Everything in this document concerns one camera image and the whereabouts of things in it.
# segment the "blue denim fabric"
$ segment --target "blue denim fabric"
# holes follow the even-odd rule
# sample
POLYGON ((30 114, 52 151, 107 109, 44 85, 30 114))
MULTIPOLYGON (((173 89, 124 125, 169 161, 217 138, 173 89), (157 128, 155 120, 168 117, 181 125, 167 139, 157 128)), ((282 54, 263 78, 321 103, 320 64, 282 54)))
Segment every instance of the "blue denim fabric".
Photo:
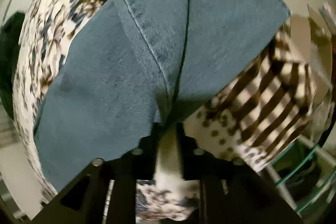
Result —
POLYGON ((120 157, 153 121, 183 120, 242 71, 289 11, 282 0, 108 0, 72 41, 35 142, 62 189, 120 157))

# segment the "black object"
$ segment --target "black object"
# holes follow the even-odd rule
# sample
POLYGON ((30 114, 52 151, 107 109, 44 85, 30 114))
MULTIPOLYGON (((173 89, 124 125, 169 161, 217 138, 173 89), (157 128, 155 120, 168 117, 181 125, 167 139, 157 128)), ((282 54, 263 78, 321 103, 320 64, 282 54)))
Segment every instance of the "black object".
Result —
POLYGON ((13 119, 13 78, 19 57, 19 38, 24 19, 24 13, 16 12, 0 29, 0 98, 11 119, 13 119))
MULTIPOLYGON (((154 124, 153 132, 158 126, 154 124)), ((177 124, 180 160, 186 180, 200 180, 199 214, 182 223, 303 223, 301 218, 247 165, 236 166, 197 148, 177 124), (221 179, 226 179, 225 195, 221 179)), ((95 159, 31 221, 32 224, 101 224, 109 181, 114 179, 106 224, 135 223, 136 180, 151 180, 156 163, 157 134, 140 140, 121 158, 95 159)), ((165 219, 162 223, 172 223, 165 219)))

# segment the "green wire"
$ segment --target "green wire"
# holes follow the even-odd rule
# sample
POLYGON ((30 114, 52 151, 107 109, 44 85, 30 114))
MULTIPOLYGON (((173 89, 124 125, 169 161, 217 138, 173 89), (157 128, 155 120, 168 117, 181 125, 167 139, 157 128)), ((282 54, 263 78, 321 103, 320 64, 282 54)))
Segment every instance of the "green wire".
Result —
POLYGON ((290 172, 287 176, 285 176, 283 179, 278 180, 276 182, 276 185, 279 186, 281 183, 285 183, 292 175, 294 175, 312 157, 317 146, 318 145, 315 144, 312 147, 310 153, 307 155, 307 157, 305 157, 304 160, 300 162, 300 164, 292 172, 290 172))
POLYGON ((308 205, 313 203, 313 200, 324 190, 324 187, 333 179, 334 175, 336 174, 336 168, 334 169, 333 173, 330 175, 330 177, 321 185, 318 192, 301 208, 296 209, 295 211, 297 213, 300 213, 302 210, 304 210, 308 205))

